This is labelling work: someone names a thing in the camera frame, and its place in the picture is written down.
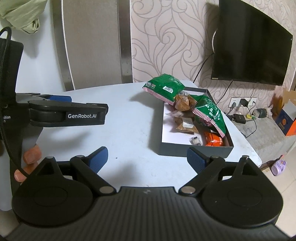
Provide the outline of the person left hand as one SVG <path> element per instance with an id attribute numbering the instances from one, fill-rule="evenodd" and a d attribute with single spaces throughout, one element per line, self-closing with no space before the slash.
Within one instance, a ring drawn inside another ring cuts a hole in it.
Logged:
<path id="1" fill-rule="evenodd" d="M 27 174 L 30 174 L 38 166 L 38 162 L 41 160 L 42 152 L 38 145 L 34 145 L 32 148 L 27 150 L 23 155 L 23 160 L 26 166 L 23 168 Z M 26 180 L 26 176 L 23 175 L 19 170 L 14 173 L 14 178 L 19 183 Z"/>

